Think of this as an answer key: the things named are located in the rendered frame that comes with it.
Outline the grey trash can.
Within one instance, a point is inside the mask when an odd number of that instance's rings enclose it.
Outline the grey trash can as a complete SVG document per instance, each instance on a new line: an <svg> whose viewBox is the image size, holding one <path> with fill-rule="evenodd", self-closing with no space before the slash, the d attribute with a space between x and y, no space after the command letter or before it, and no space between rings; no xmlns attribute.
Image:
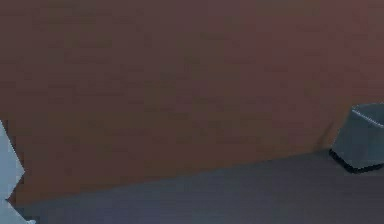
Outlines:
<svg viewBox="0 0 384 224"><path fill-rule="evenodd" d="M351 173L384 166L384 103L356 104L339 129L329 155Z"/></svg>

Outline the pale grey angular object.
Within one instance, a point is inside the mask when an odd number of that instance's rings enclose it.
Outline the pale grey angular object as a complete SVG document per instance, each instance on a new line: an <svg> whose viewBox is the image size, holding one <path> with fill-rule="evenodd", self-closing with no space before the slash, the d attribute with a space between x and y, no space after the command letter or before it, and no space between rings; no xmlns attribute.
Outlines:
<svg viewBox="0 0 384 224"><path fill-rule="evenodd" d="M0 120L0 224L36 224L25 219L9 202L15 187L25 173Z"/></svg>

